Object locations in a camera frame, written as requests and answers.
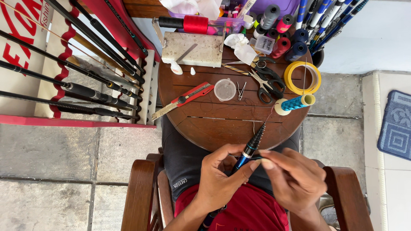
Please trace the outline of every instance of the blue doormat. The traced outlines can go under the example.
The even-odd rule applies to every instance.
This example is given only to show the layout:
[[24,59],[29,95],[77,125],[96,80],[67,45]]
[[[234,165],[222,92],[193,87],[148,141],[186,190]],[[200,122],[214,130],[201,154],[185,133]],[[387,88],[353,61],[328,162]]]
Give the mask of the blue doormat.
[[411,160],[411,95],[388,94],[377,147],[381,152]]

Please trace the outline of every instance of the man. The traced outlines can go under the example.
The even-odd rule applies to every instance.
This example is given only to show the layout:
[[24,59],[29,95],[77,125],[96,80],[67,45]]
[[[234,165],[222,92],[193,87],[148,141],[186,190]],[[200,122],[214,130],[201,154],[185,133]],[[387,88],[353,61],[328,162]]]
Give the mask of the man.
[[167,116],[162,128],[175,201],[175,218],[164,230],[196,231],[209,212],[227,205],[208,230],[288,231],[287,209],[293,231],[330,231],[315,205],[327,190],[326,173],[297,152],[300,130],[273,150],[259,150],[263,159],[227,177],[224,171],[233,168],[245,144],[226,144],[210,154],[178,133]]

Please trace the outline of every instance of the wooden chair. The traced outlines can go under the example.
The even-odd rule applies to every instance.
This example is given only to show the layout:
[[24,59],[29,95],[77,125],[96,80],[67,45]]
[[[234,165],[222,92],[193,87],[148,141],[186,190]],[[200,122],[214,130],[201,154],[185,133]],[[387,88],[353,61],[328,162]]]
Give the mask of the wooden chair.
[[[133,163],[124,207],[122,231],[158,231],[163,230],[162,215],[167,225],[174,218],[174,206],[171,199],[169,179],[165,174],[163,149],[160,154],[149,154],[145,160],[137,159]],[[327,172],[327,193],[334,200],[338,221],[342,231],[373,231],[367,206],[357,176],[351,168],[324,166]]]

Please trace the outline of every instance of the gray thread spool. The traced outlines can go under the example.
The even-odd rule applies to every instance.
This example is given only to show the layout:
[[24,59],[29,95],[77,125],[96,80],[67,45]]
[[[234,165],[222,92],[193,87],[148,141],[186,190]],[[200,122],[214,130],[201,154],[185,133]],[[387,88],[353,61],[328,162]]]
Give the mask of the gray thread spool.
[[274,25],[278,16],[280,16],[280,7],[276,4],[268,5],[264,11],[263,17],[261,18],[261,28],[265,30],[270,29]]

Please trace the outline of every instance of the hand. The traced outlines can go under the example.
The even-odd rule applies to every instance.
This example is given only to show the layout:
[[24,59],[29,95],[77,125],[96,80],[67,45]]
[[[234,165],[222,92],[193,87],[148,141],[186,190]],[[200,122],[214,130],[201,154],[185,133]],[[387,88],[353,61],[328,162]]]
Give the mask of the hand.
[[327,190],[326,172],[290,148],[282,154],[269,150],[260,150],[260,154],[277,202],[296,215],[311,211]]
[[199,191],[194,200],[200,202],[207,213],[226,205],[260,164],[260,160],[252,160],[232,176],[228,177],[224,174],[223,170],[231,170],[237,162],[228,154],[241,155],[244,148],[245,144],[226,144],[204,157],[201,164]]

